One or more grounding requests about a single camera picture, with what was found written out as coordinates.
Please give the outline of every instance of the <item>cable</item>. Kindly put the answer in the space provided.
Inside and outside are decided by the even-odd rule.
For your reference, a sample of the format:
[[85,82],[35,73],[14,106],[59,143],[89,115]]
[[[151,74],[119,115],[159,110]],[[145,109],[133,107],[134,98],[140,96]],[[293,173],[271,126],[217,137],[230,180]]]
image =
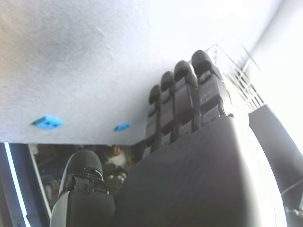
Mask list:
[[298,186],[301,182],[303,182],[303,178],[302,178],[300,181],[298,181],[298,182],[294,183],[293,185],[291,185],[290,187],[286,188],[286,189],[281,193],[281,197],[283,197],[284,194],[285,194],[286,192],[288,192],[289,190],[292,190],[294,187]]

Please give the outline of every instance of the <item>blue block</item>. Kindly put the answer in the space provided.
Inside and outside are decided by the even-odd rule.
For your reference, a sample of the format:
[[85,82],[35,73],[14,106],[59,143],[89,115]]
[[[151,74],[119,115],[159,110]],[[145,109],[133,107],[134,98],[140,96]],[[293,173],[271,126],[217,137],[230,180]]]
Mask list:
[[56,129],[63,125],[63,122],[58,118],[45,116],[34,122],[34,125],[44,129]]
[[116,128],[115,131],[124,131],[130,127],[129,123],[123,123],[119,124]]

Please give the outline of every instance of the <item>back of robotic hand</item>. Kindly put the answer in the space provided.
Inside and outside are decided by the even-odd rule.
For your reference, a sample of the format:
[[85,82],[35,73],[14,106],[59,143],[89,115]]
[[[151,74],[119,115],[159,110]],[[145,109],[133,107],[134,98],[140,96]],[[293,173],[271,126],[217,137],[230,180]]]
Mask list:
[[266,156],[205,52],[151,90],[145,141],[116,209],[96,157],[76,154],[51,226],[286,227]]

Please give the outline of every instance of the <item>light strip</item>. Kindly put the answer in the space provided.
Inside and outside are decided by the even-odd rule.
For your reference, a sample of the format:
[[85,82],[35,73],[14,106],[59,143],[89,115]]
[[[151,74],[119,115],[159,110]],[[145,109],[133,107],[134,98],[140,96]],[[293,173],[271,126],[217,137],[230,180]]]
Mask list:
[[10,168],[11,176],[13,177],[13,182],[14,182],[14,185],[15,185],[15,189],[16,189],[18,200],[19,200],[19,204],[20,204],[22,215],[23,215],[23,219],[24,219],[26,227],[31,227],[30,223],[27,219],[27,210],[26,210],[25,205],[24,205],[24,201],[23,201],[21,190],[20,190],[20,186],[19,186],[19,182],[18,182],[18,178],[17,178],[13,158],[11,156],[11,152],[10,152],[10,148],[9,148],[9,143],[4,142],[4,146],[5,146],[6,154],[8,156],[9,168]]

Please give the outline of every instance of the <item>white surface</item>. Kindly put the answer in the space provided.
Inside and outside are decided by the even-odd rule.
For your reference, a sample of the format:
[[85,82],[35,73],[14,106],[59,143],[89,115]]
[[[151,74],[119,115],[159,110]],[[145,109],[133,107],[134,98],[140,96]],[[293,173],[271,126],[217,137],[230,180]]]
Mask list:
[[303,1],[287,0],[257,45],[253,58],[261,74],[252,72],[261,97],[303,153],[302,53]]
[[[165,71],[229,34],[251,49],[279,3],[2,0],[0,141],[134,144]],[[31,125],[44,115],[64,126]]]

